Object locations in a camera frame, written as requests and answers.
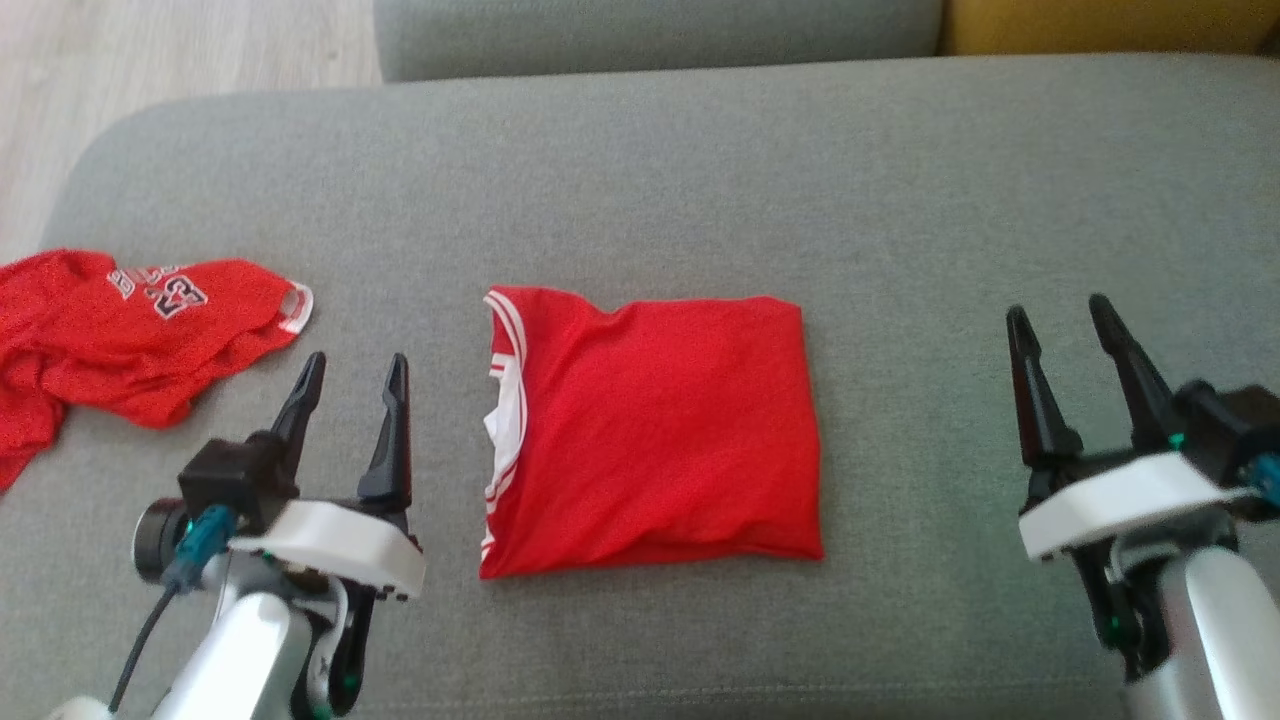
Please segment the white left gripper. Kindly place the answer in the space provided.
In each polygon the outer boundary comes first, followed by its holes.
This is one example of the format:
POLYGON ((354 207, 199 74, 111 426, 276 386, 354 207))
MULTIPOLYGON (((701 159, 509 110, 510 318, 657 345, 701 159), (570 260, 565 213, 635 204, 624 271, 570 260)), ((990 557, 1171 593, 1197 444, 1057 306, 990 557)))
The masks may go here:
MULTIPOLYGON (((312 352, 269 430, 269 477, 296 483, 326 355, 312 352)), ((361 505, 412 503, 410 366, 394 354, 385 414, 357 484, 361 505)), ((426 564, 399 524, 319 500, 292 501, 260 537, 236 538, 228 560, 228 667, 242 684, 232 716, 344 716, 364 688, 372 615, 384 600, 416 598, 426 564)))

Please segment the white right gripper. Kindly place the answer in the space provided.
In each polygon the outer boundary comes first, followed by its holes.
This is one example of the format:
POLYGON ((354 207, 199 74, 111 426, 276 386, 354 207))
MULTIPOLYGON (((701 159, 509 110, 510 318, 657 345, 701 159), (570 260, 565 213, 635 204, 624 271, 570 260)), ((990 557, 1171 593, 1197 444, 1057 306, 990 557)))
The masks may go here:
MULTIPOLYGON (((1172 409, 1169 383, 1106 295, 1089 296, 1088 309, 1120 380, 1132 447, 1143 454, 1176 448, 1184 423, 1172 409)), ((1006 331, 1023 464, 1037 471, 1055 468, 1082 452, 1082 438, 1061 414, 1023 306, 1007 310, 1006 331)), ((1181 454, 1165 452, 1121 462, 1029 503, 1018 529, 1030 561, 1071 560, 1094 633, 1123 657, 1126 680, 1137 682, 1172 653, 1160 598, 1162 573, 1199 550, 1235 551, 1236 523, 1258 497, 1253 480, 1222 488, 1181 454)))

